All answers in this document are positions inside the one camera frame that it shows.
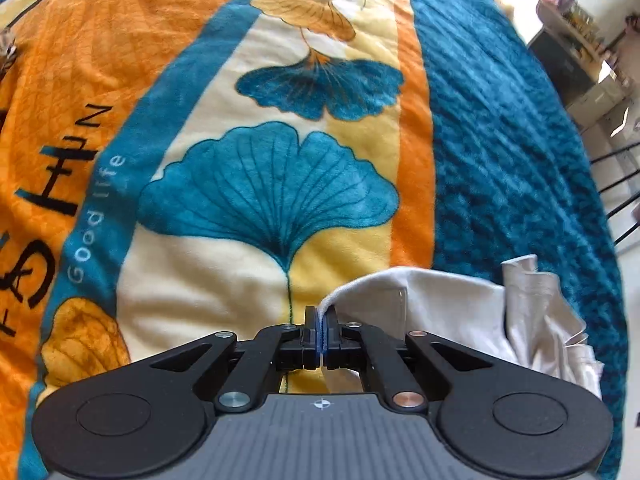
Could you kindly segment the white t-shirt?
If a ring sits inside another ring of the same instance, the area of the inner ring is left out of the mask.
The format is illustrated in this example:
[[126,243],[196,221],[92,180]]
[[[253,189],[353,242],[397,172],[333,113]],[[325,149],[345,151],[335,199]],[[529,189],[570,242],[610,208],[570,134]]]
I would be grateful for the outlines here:
[[603,365],[586,323],[561,292],[559,278],[536,256],[503,261],[502,282],[394,266],[357,278],[320,302],[319,318],[380,328],[397,339],[410,330],[463,344],[536,372],[601,393]]

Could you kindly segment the orange and teal blanket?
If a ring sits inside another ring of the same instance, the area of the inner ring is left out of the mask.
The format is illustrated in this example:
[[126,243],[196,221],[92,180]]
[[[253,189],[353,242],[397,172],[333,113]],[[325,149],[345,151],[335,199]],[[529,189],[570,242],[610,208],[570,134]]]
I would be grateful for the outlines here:
[[394,266],[534,255],[586,323],[620,471],[628,336],[588,157],[495,0],[1,0],[1,474],[38,406]]

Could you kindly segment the black metal stool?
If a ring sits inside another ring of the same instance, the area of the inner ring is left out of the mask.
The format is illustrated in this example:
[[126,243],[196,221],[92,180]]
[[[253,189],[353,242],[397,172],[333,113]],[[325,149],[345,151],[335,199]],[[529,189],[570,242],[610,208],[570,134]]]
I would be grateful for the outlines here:
[[639,114],[624,106],[596,125],[590,169],[616,248],[639,237]]

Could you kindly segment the white vanity desk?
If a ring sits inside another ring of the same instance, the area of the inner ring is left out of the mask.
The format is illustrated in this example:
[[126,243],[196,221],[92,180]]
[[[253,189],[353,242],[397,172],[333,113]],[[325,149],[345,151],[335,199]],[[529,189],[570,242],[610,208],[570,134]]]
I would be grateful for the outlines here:
[[604,56],[564,20],[553,4],[539,0],[536,12],[542,27],[528,48],[546,71],[574,123],[585,130],[609,112],[624,118],[620,107],[629,103],[630,83],[616,75]]

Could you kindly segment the items on desk top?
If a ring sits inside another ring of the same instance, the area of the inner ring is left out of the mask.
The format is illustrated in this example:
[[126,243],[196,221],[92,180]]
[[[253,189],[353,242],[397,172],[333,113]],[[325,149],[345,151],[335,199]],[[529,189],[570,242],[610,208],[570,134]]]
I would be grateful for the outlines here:
[[615,11],[589,11],[578,0],[538,0],[536,14],[547,32],[560,38],[586,61],[616,63],[624,36],[623,19]]

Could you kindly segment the beige patterned garment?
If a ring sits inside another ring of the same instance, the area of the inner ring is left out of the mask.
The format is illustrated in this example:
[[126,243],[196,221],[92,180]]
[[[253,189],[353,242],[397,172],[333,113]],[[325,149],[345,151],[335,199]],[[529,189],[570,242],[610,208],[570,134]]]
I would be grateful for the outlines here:
[[17,45],[11,29],[5,28],[0,34],[0,72],[4,74],[15,62]]

